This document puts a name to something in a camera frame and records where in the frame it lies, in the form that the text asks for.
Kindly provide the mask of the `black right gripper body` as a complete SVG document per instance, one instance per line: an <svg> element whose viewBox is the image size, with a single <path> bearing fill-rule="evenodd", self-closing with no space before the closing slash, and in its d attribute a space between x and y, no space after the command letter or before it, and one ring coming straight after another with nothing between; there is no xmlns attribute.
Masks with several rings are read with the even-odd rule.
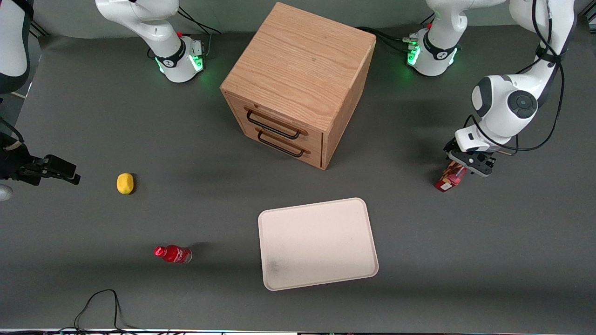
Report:
<svg viewBox="0 0 596 335"><path fill-rule="evenodd" d="M26 145L2 132L0 140L0 179L23 181L39 185L46 177L43 166L36 163L38 157L28 152Z"/></svg>

